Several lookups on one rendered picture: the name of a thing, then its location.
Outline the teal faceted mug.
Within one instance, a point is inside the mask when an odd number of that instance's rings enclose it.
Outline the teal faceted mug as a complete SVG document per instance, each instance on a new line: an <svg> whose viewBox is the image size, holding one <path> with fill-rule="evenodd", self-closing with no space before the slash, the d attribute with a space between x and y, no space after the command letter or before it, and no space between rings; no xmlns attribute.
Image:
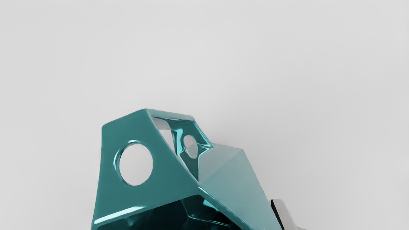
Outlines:
<svg viewBox="0 0 409 230"><path fill-rule="evenodd" d="M142 145L152 171L139 185L120 172ZM101 128L91 230L284 230L244 150L213 144L192 116L142 109Z"/></svg>

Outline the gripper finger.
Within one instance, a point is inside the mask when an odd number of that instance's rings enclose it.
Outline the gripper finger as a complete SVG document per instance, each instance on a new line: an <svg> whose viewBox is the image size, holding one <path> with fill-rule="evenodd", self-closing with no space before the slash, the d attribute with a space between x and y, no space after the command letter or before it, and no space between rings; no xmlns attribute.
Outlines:
<svg viewBox="0 0 409 230"><path fill-rule="evenodd" d="M282 199L272 199L271 207L280 223L280 226L282 227L282 230L307 230L300 228L295 224L285 202Z"/></svg>

